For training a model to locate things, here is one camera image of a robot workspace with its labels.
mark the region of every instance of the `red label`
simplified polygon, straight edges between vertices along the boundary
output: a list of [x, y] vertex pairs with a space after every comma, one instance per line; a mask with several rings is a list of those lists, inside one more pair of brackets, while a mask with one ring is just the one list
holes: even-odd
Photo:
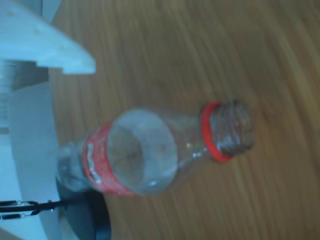
[[82, 164], [86, 177], [101, 192], [133, 195], [113, 174], [108, 159], [107, 139], [112, 123], [88, 137], [83, 145]]

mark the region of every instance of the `wood grain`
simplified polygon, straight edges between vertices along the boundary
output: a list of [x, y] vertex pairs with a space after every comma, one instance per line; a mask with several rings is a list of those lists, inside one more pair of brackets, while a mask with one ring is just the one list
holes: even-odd
[[106, 195], [114, 240], [320, 239], [320, 8], [274, 2], [62, 1], [55, 25], [97, 72], [50, 72], [61, 144], [141, 105], [238, 98], [256, 120], [233, 162], [161, 195]]

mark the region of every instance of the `clear plastic bottle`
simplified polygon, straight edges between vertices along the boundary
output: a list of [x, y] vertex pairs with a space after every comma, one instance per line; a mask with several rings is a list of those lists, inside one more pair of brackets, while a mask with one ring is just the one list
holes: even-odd
[[254, 143], [253, 118], [238, 100], [210, 103], [198, 116], [135, 108], [62, 147], [57, 178], [72, 191], [153, 195], [204, 160], [226, 163]]

